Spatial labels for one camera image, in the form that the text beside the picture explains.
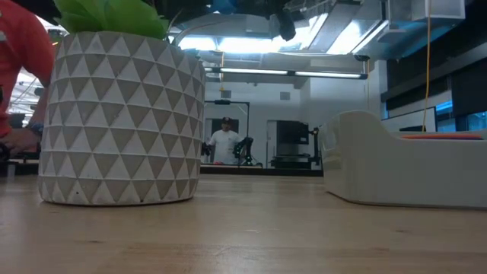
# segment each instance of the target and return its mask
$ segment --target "potted plant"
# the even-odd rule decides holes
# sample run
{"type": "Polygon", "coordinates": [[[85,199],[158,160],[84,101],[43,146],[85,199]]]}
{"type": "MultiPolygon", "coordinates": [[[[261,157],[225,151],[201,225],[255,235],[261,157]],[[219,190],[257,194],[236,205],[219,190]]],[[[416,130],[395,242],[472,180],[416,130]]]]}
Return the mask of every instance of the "potted plant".
{"type": "Polygon", "coordinates": [[[40,157],[48,202],[120,206],[193,197],[205,70],[134,0],[55,0],[56,47],[40,157]]]}

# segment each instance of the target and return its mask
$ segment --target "man in white shirt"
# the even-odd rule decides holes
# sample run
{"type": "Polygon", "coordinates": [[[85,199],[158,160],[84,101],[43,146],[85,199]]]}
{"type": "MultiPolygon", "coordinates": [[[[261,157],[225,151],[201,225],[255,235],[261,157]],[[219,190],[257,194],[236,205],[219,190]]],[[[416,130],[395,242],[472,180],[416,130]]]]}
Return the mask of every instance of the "man in white shirt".
{"type": "Polygon", "coordinates": [[[221,121],[221,130],[213,133],[209,145],[215,146],[215,164],[238,164],[234,155],[234,147],[241,142],[236,132],[231,130],[231,118],[224,117],[221,121]]]}

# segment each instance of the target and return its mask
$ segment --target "red shirt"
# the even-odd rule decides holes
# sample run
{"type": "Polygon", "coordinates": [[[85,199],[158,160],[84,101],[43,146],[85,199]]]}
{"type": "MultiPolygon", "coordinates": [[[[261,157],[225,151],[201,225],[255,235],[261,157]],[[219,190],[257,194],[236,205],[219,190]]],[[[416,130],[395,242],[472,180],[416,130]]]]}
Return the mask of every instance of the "red shirt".
{"type": "Polygon", "coordinates": [[[11,0],[0,0],[0,136],[11,131],[6,112],[21,68],[49,84],[53,66],[53,44],[36,16],[11,0]]]}

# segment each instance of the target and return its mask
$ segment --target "cap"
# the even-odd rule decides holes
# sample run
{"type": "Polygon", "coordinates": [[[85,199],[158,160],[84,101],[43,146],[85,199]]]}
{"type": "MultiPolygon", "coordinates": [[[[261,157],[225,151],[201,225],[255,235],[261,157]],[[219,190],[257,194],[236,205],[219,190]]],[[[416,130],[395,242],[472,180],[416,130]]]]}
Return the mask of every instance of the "cap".
{"type": "Polygon", "coordinates": [[[221,120],[221,123],[231,123],[231,118],[230,117],[223,117],[223,119],[221,120]]]}

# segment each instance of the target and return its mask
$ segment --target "white geometric planter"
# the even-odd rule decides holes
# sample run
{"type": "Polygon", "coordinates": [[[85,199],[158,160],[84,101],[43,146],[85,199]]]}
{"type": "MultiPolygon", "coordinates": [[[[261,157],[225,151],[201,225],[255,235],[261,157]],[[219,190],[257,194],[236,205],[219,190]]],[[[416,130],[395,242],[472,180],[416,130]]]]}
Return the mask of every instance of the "white geometric planter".
{"type": "Polygon", "coordinates": [[[168,43],[126,33],[59,44],[39,191],[84,206],[174,202],[199,179],[205,70],[168,43]]]}

